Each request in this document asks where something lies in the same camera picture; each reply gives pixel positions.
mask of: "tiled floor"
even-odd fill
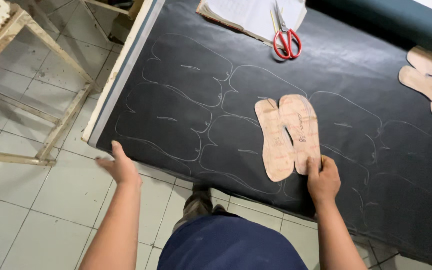
[[[62,32],[48,31],[51,37],[89,75],[104,84],[121,46],[104,40],[78,1],[45,0],[40,4]],[[109,30],[115,14],[106,9],[97,9],[96,14]],[[0,92],[45,112],[61,115],[83,83],[71,67],[27,30],[21,31],[0,55]],[[111,176],[97,168],[93,160],[105,153],[80,140],[97,96],[87,99],[71,128],[52,150],[56,166],[0,162],[0,269],[73,270],[79,265],[116,188]],[[51,127],[45,120],[0,102],[2,152],[35,155]],[[182,217],[192,184],[156,169],[136,166],[144,182],[136,269],[155,270],[173,225]],[[310,270],[319,268],[314,222],[217,190],[213,190],[213,203],[281,232]],[[373,252],[367,242],[358,242],[357,247],[368,267],[395,253],[376,247]],[[432,267],[397,255],[383,262],[381,269]]]

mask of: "notebook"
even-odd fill
[[[287,27],[296,32],[307,12],[305,1],[278,0],[278,5]],[[196,12],[271,46],[279,27],[275,0],[201,0]]]

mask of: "chair leg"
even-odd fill
[[[71,57],[67,52],[59,46],[56,41],[53,40],[53,38],[44,31],[39,24],[33,20],[33,18],[26,13],[26,16],[29,17],[28,22],[26,23],[26,27],[31,31],[34,35],[36,35],[48,48],[51,49],[54,53],[56,53],[59,57],[63,58],[65,62],[67,62],[69,65],[71,65],[76,72],[81,76],[83,79],[87,80],[90,83],[93,83],[94,80],[91,78],[88,73]]]
[[[35,158],[39,160],[44,160],[51,152],[54,144],[58,141],[58,139],[63,134],[66,127],[68,127],[69,122],[75,113],[81,110],[83,103],[86,100],[89,92],[91,91],[92,85],[87,83],[83,89],[79,90],[79,93],[75,96],[75,98],[71,101],[68,109],[64,112],[63,117],[59,120],[58,123],[51,129],[49,135],[46,138],[46,141],[43,144],[43,147],[38,151]]]
[[[38,117],[40,117],[46,121],[50,121],[52,123],[57,123],[59,121],[58,118],[52,116],[51,114],[47,114],[47,113],[45,113],[45,112],[43,112],[43,111],[41,111],[35,107],[28,106],[28,105],[22,103],[21,101],[15,100],[14,98],[11,98],[9,96],[0,94],[0,100],[4,101],[6,103],[9,103],[13,106],[16,106],[16,107],[20,108],[21,110],[24,110],[30,114],[34,114],[35,116],[38,116]]]
[[[56,164],[55,160],[49,160],[49,159],[41,160],[32,156],[21,156],[21,155],[1,153],[1,152],[0,152],[0,162],[21,163],[21,164],[41,165],[41,166],[53,166]]]
[[[86,3],[85,0],[80,0],[80,2],[82,4],[82,6],[86,9],[86,11],[88,12],[89,16],[91,16],[91,19],[93,19],[94,24],[96,25],[96,28],[99,30],[99,32],[101,32],[101,34],[103,34],[106,42],[111,42],[110,39],[108,38],[108,35],[104,32],[103,28],[99,24],[99,21],[96,19],[95,15],[93,14],[93,11],[91,11],[91,9],[89,8],[88,3]]]
[[[28,2],[28,6],[34,12],[36,12],[41,19],[51,28],[51,31],[56,32],[56,34],[60,33],[60,30],[54,25],[54,23],[49,19],[48,15],[39,7],[35,0],[26,0]]]

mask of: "navy blue shirt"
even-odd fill
[[[240,217],[203,216],[179,227],[158,270],[307,270],[279,232]]]

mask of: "right hand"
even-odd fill
[[[318,162],[308,157],[308,191],[314,206],[318,208],[326,203],[335,204],[341,180],[335,161],[328,156],[322,157],[322,170],[318,169]]]
[[[111,141],[114,160],[96,157],[96,163],[104,168],[116,181],[116,184],[136,184],[141,187],[143,181],[139,176],[133,161],[123,151],[123,146],[117,141]]]

